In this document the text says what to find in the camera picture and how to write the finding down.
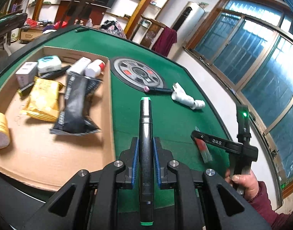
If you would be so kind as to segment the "maroon sleeve forearm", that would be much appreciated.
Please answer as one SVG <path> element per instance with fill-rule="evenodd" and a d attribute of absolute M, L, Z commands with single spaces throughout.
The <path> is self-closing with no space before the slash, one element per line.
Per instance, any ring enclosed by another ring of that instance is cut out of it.
<path fill-rule="evenodd" d="M 258 181 L 257 195 L 248 200 L 249 204 L 267 221 L 272 229 L 293 229 L 293 211 L 290 214 L 276 213 L 272 210 L 267 188 L 263 181 Z"/>

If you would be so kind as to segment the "right hand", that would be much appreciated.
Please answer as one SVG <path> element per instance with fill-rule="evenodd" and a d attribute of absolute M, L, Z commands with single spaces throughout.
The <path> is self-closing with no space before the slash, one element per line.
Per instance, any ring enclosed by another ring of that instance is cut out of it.
<path fill-rule="evenodd" d="M 252 170 L 249 174 L 231 175 L 230 169 L 226 170 L 225 181 L 231 186 L 238 185 L 244 189 L 244 198 L 249 201 L 256 197 L 259 192 L 259 185 Z"/>

